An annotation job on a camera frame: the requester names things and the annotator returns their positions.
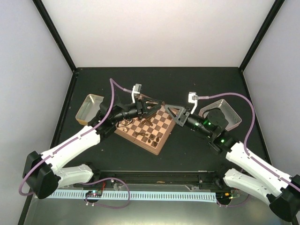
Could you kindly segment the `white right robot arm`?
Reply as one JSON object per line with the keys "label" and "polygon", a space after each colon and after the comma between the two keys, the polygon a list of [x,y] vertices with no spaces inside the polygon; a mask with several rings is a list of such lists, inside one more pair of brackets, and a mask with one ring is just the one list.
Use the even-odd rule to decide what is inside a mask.
{"label": "white right robot arm", "polygon": [[219,108],[208,110],[205,117],[193,114],[187,108],[165,105],[165,111],[179,126],[187,126],[202,134],[216,152],[225,152],[225,158],[247,172],[231,168],[214,175],[214,186],[240,189],[266,203],[271,211],[286,222],[292,222],[300,210],[300,176],[291,176],[276,169],[248,150],[226,131],[228,121]]}

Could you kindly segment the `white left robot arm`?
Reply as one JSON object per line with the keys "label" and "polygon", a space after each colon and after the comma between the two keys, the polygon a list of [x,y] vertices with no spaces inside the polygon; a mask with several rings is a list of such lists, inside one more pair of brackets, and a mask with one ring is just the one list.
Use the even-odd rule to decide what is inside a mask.
{"label": "white left robot arm", "polygon": [[96,187],[101,180],[99,173],[83,164],[70,168],[64,166],[88,148],[99,144],[117,129],[118,122],[130,119],[145,119],[156,113],[162,106],[161,100],[136,97],[130,104],[119,99],[104,98],[95,117],[77,134],[56,147],[43,153],[31,152],[25,161],[23,181],[38,199],[45,199],[56,189],[76,183]]}

